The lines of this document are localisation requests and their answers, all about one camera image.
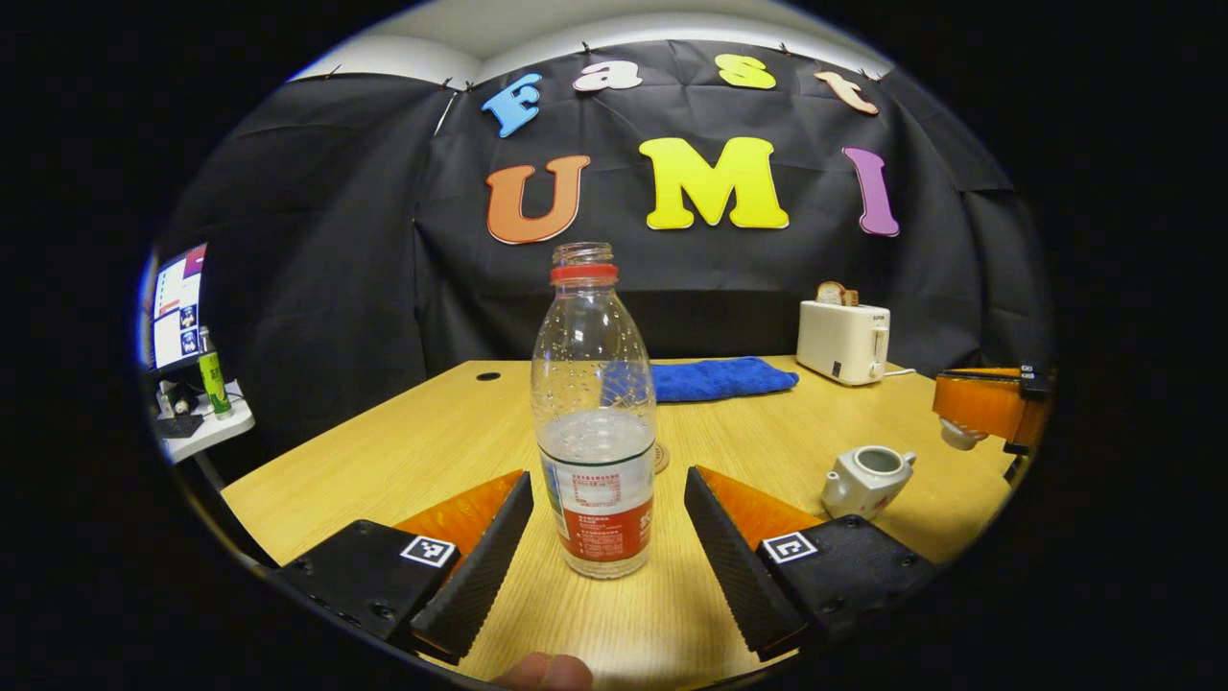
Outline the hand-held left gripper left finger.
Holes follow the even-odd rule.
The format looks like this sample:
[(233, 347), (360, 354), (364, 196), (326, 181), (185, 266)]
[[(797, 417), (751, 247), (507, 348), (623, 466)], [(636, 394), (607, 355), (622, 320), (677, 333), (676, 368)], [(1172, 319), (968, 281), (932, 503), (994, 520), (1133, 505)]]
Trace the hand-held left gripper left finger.
[(526, 469), (386, 527), (352, 520), (276, 569), (279, 585), (351, 628), (457, 664), (503, 585), (533, 512)]

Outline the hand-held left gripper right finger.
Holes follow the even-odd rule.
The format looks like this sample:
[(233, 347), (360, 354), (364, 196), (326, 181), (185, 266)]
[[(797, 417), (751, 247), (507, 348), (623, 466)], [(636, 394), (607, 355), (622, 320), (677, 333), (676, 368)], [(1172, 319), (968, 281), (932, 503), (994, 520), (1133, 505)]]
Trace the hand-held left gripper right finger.
[(763, 662), (846, 638), (937, 574), (863, 517), (820, 520), (709, 466), (688, 469), (684, 504), (745, 647)]

